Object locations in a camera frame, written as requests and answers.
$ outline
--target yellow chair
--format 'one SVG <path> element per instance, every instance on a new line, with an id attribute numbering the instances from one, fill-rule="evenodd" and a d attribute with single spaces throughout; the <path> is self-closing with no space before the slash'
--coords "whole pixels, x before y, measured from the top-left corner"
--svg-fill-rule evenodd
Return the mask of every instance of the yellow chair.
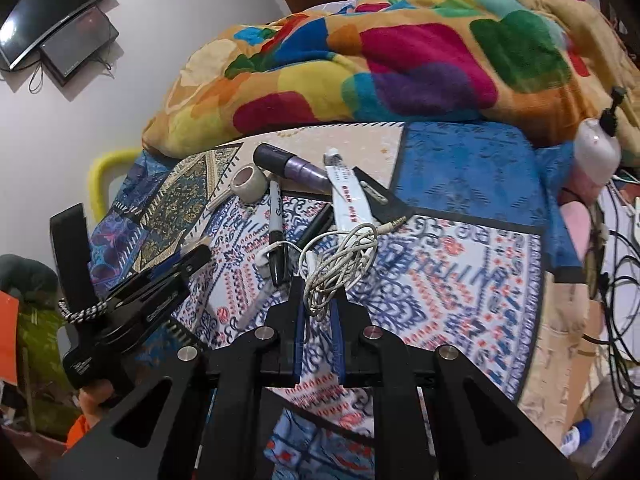
<path id="1" fill-rule="evenodd" d="M 96 223 L 100 222 L 109 210 L 109 186 L 107 182 L 103 182 L 105 174 L 119 166 L 131 166 L 140 155 L 140 151 L 140 148 L 118 150 L 94 160 L 89 170 L 87 185 L 89 187 L 89 204 Z"/>

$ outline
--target tv screen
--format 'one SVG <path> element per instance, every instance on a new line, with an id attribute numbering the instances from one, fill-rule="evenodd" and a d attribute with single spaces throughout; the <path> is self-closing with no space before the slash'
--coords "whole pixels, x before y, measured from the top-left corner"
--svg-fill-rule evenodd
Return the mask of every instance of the tv screen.
<path id="1" fill-rule="evenodd" d="M 19 0 L 0 28 L 0 56 L 15 68 L 44 38 L 98 0 Z"/>

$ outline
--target pink object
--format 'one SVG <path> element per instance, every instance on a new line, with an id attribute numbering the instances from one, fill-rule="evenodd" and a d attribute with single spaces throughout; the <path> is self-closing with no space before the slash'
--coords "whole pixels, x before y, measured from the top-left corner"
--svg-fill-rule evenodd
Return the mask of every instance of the pink object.
<path id="1" fill-rule="evenodd" d="M 584 261 L 584 255 L 589 248 L 589 234 L 591 231 L 591 218 L 589 211 L 580 202 L 569 202 L 560 208 L 560 214 L 569 231 L 571 241 L 574 243 L 575 253 Z"/>

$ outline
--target black cable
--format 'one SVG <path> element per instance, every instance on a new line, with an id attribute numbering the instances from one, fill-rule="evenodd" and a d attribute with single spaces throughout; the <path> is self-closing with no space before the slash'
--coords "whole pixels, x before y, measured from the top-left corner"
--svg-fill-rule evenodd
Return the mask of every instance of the black cable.
<path id="1" fill-rule="evenodd" d="M 640 403 L 640 392 L 638 392 L 638 390 L 640 390 L 640 385 L 635 384 L 631 376 L 629 375 L 629 367 L 628 363 L 626 362 L 627 359 L 625 359 L 625 357 L 622 355 L 622 352 L 620 351 L 618 345 L 622 346 L 628 356 L 628 360 L 632 361 L 636 365 L 640 365 L 640 362 L 633 356 L 623 339 L 623 336 L 626 332 L 628 332 L 631 325 L 640 313 L 640 301 L 636 305 L 633 314 L 628 318 L 628 323 L 626 324 L 626 326 L 624 326 L 623 329 L 620 330 L 615 321 L 616 289 L 620 283 L 633 283 L 637 286 L 640 286 L 637 278 L 628 276 L 626 274 L 621 276 L 618 275 L 622 265 L 627 262 L 640 268 L 640 253 L 631 243 L 631 241 L 629 241 L 628 238 L 625 237 L 625 235 L 619 232 L 620 215 L 618 213 L 618 208 L 616 207 L 616 199 L 609 185 L 607 185 L 607 192 L 609 193 L 609 197 L 611 199 L 611 203 L 613 204 L 613 209 L 616 216 L 616 228 L 615 230 L 609 231 L 609 235 L 615 238 L 613 246 L 613 261 L 615 262 L 615 264 L 612 279 L 609 278 L 609 274 L 607 272 L 604 272 L 600 275 L 598 279 L 598 290 L 600 291 L 602 313 L 604 316 L 605 327 L 609 338 L 606 341 L 596 339 L 587 335 L 583 335 L 582 338 L 591 343 L 604 345 L 607 347 L 607 360 L 609 362 L 610 368 L 611 388 L 613 390 L 616 404 L 622 412 L 630 413 L 634 410 L 635 406 Z M 618 260 L 618 242 L 620 240 L 622 240 L 622 242 L 624 242 L 629 248 L 631 248 L 636 256 L 626 254 L 620 260 Z M 623 405 L 623 401 L 625 400 L 625 398 L 633 402 L 634 406 L 632 408 L 628 408 Z"/>
<path id="2" fill-rule="evenodd" d="M 571 189 L 569 189 L 568 187 L 563 187 L 562 191 L 564 191 L 565 193 L 570 194 L 571 196 L 573 196 L 578 202 L 580 202 L 583 206 L 585 206 L 587 209 L 589 209 L 587 207 L 587 205 L 584 203 L 584 200 L 582 199 L 582 197 L 580 195 L 578 195 L 575 191 L 572 191 Z"/>
<path id="3" fill-rule="evenodd" d="M 38 81 L 38 84 L 36 86 L 33 86 L 33 81 L 35 80 L 38 70 L 40 70 L 40 80 Z M 38 60 L 38 66 L 36 67 L 36 70 L 33 71 L 33 74 L 31 74 L 31 79 L 29 79 L 29 93 L 37 94 L 42 89 L 43 82 L 44 82 L 44 68 L 42 67 L 42 62 Z"/>
<path id="4" fill-rule="evenodd" d="M 100 63 L 103 67 L 105 67 L 109 73 L 111 73 L 111 63 L 105 61 L 101 56 L 95 56 L 91 58 L 91 61 L 95 61 L 96 63 Z"/>

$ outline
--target black marker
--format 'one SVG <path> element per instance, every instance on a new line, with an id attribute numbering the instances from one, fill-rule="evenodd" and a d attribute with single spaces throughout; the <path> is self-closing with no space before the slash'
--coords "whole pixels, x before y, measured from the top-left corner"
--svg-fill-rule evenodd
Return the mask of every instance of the black marker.
<path id="1" fill-rule="evenodd" d="M 269 215 L 269 244 L 284 240 L 282 232 L 282 193 L 277 180 L 270 183 L 271 212 Z M 280 286 L 286 281 L 287 248 L 280 246 L 269 253 L 269 272 L 274 286 Z"/>

